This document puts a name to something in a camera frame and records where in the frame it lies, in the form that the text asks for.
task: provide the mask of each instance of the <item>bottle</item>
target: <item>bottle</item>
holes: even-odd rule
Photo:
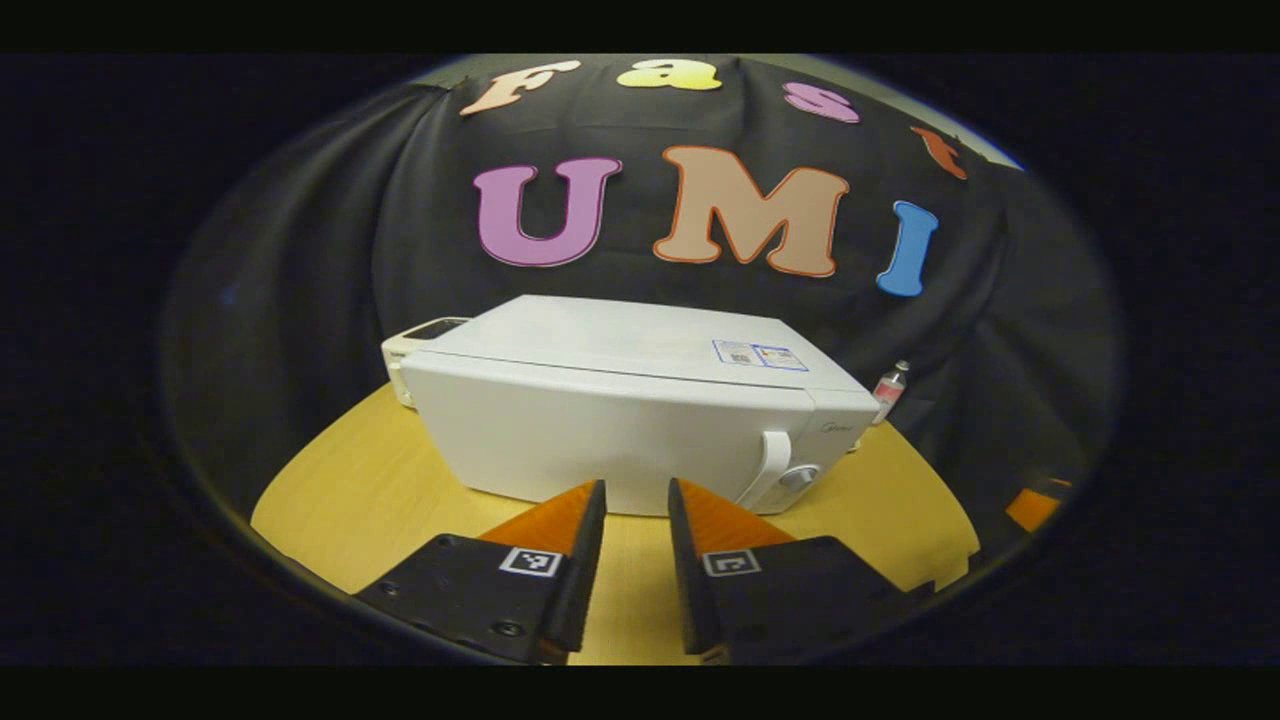
[[[897,404],[897,398],[902,397],[902,391],[906,389],[906,372],[911,369],[911,365],[906,360],[899,360],[893,365],[893,369],[884,373],[879,383],[876,384],[876,400],[881,404],[881,411],[876,414],[876,419],[872,420],[873,425],[878,425],[884,421],[888,416],[890,410]]]

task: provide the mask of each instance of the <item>foam letter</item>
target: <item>foam letter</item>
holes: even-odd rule
[[[849,192],[844,178],[796,168],[769,192],[760,195],[737,155],[714,147],[675,146],[662,154],[680,168],[680,197],[671,234],[653,252],[673,263],[710,263],[721,247],[712,242],[712,219],[719,217],[730,249],[746,264],[769,238],[782,231],[782,242],[767,261],[776,270],[826,278],[836,272],[831,236],[836,205]]]
[[[716,65],[699,60],[641,60],[618,76],[626,87],[678,87],[681,90],[716,90]]]
[[[529,68],[527,70],[516,70],[513,73],[498,76],[493,78],[493,85],[490,85],[489,90],[480,96],[480,100],[467,105],[458,111],[458,114],[470,115],[472,113],[511,105],[512,102],[520,100],[520,96],[516,95],[517,90],[538,90],[539,87],[547,85],[547,81],[552,79],[553,72],[567,73],[581,65],[582,63],[579,63],[577,60],[564,60],[563,63],[538,65],[536,68]]]
[[[956,152],[955,147],[951,147],[950,145],[943,142],[942,136],[923,128],[911,128],[911,131],[924,138],[924,147],[929,150],[929,156],[933,158],[933,161],[941,165],[943,170],[951,173],[952,176],[960,179],[969,178],[969,174],[965,173],[960,168],[960,165],[956,165],[955,160],[951,159],[955,155],[959,155],[959,152]]]
[[[480,190],[480,245],[509,265],[549,268],[577,260],[600,234],[604,182],[622,170],[612,158],[566,160],[556,174],[568,179],[564,228],[556,237],[529,237],[520,228],[525,184],[538,176],[532,165],[498,168],[476,176]]]
[[[792,106],[842,123],[856,123],[860,120],[858,113],[850,108],[849,100],[829,90],[805,85],[803,82],[788,82],[782,86],[787,91],[785,100]]]
[[[920,270],[929,251],[929,236],[938,229],[938,219],[919,205],[905,200],[893,204],[897,215],[897,243],[888,269],[876,277],[876,284],[890,295],[915,297],[924,291]]]

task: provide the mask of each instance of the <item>microwave door handle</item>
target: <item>microwave door handle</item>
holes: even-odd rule
[[[773,486],[787,471],[787,465],[791,464],[791,436],[780,430],[765,430],[760,437],[763,439],[760,468],[755,473],[755,479],[737,498],[739,507],[746,510],[751,510],[765,493],[773,489]]]

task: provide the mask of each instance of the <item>screw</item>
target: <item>screw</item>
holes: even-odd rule
[[[490,629],[498,633],[499,635],[507,635],[508,638],[518,638],[520,635],[525,634],[524,628],[521,628],[515,623],[507,623],[507,621],[494,623]]]

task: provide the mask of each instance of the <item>orange object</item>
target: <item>orange object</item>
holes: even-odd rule
[[[1057,510],[1059,505],[1061,505],[1061,501],[1024,488],[1018,493],[1018,497],[1009,503],[1009,507],[1005,509],[1005,514],[1021,525],[1024,530],[1030,533],[1043,525],[1044,520],[1048,520],[1048,516]]]
[[[577,528],[582,523],[586,503],[591,500],[591,491],[595,489],[598,482],[600,480],[582,483],[571,491],[557,495],[476,539],[572,555]]]
[[[762,520],[750,510],[744,510],[728,500],[677,478],[680,495],[685,498],[689,532],[694,538],[694,552],[701,557],[708,552],[724,552],[782,544],[796,538]]]

